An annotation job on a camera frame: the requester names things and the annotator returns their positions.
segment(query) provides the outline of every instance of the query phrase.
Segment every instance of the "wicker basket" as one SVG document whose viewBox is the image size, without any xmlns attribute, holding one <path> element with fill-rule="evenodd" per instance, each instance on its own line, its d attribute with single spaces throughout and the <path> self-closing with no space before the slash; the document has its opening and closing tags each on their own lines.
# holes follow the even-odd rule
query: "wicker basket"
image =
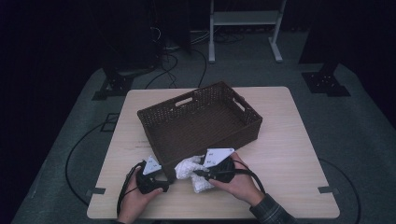
<svg viewBox="0 0 396 224">
<path fill-rule="evenodd" d="M 238 149 L 256 140 L 262 117 L 224 82 L 137 111 L 152 150 L 170 182 L 175 167 L 210 147 Z"/>
</svg>

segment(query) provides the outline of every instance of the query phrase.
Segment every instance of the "human hand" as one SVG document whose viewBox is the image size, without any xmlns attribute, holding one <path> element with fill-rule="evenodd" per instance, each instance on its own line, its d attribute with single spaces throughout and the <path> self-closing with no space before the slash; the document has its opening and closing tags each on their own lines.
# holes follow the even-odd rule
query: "human hand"
<svg viewBox="0 0 396 224">
<path fill-rule="evenodd" d="M 163 192 L 163 189 L 159 188 L 148 194 L 142 194 L 136 185 L 136 174 L 140 169 L 140 166 L 137 167 L 129 180 L 128 188 L 125 190 L 125 193 L 129 193 L 122 200 L 118 222 L 133 223 L 143 213 L 149 202 Z"/>
<path fill-rule="evenodd" d="M 239 158 L 236 152 L 231 154 L 230 157 L 233 159 L 235 169 L 248 169 L 248 166 Z M 230 183 L 223 183 L 214 179 L 209 179 L 209 183 L 231 193 L 235 198 L 245 201 L 251 206 L 257 205 L 264 198 L 264 194 L 256 188 L 252 177 L 249 175 L 235 174 Z"/>
</svg>

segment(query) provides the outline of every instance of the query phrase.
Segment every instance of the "white object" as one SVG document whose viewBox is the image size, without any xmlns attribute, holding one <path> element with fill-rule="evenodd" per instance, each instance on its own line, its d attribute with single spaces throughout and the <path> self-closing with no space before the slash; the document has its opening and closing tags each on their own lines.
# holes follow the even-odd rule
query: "white object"
<svg viewBox="0 0 396 224">
<path fill-rule="evenodd" d="M 163 167 L 156 161 L 152 156 L 148 157 L 148 161 L 146 162 L 145 169 L 143 170 L 143 175 L 149 175 L 156 171 L 161 170 Z"/>
<path fill-rule="evenodd" d="M 233 154 L 235 150 L 231 147 L 229 148 L 209 148 L 206 152 L 206 157 L 204 161 L 204 167 L 209 168 L 216 166 L 227 157 Z"/>
<path fill-rule="evenodd" d="M 211 189 L 214 186 L 205 180 L 204 177 L 198 176 L 194 171 L 204 170 L 208 171 L 203 165 L 200 164 L 203 156 L 193 156 L 181 161 L 176 167 L 176 178 L 187 179 L 191 177 L 192 186 L 195 193 L 199 193 L 206 189 Z"/>
</svg>

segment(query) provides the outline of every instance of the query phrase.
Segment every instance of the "sleeve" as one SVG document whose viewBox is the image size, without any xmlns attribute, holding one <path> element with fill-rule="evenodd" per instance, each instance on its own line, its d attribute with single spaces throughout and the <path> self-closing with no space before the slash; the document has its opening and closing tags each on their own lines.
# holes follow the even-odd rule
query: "sleeve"
<svg viewBox="0 0 396 224">
<path fill-rule="evenodd" d="M 264 199 L 254 207 L 250 207 L 250 212 L 259 220 L 261 224 L 296 224 L 297 220 L 280 206 L 269 194 L 265 194 Z"/>
</svg>

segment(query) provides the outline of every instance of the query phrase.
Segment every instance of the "gray carpet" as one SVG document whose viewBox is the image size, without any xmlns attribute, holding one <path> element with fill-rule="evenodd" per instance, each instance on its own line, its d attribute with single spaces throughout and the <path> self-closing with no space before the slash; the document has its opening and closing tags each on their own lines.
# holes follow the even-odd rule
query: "gray carpet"
<svg viewBox="0 0 396 224">
<path fill-rule="evenodd" d="M 396 131 L 365 92 L 355 74 L 339 65 L 335 76 L 346 86 L 350 97 L 312 94 L 302 72 L 318 71 L 321 64 L 298 64 L 307 33 L 281 32 L 278 39 L 283 63 L 276 63 L 268 45 L 269 34 L 245 35 L 231 45 L 216 45 L 216 63 L 208 64 L 202 86 L 225 81 L 232 87 L 286 86 L 303 119 L 318 157 L 344 172 L 361 201 L 360 223 L 393 223 L 396 219 Z M 207 44 L 193 46 L 207 57 Z M 201 54 L 193 51 L 171 53 L 177 66 L 171 73 L 178 88 L 196 88 L 204 72 Z M 170 68 L 175 59 L 163 56 Z M 161 68 L 137 77 L 132 89 L 145 89 Z M 87 218 L 87 206 L 66 184 L 64 167 L 69 152 L 89 130 L 105 121 L 107 114 L 120 113 L 124 97 L 92 101 L 105 75 L 100 69 L 92 74 L 65 122 L 31 191 L 22 203 L 13 223 L 107 223 Z M 168 75 L 157 78 L 150 89 L 175 87 Z M 70 182 L 78 195 L 90 200 L 99 176 L 112 132 L 89 133 L 75 148 L 68 163 Z M 358 201 L 353 188 L 335 167 L 321 163 L 328 181 L 339 193 L 335 199 L 341 215 L 332 220 L 301 220 L 302 223 L 355 223 Z"/>
</svg>

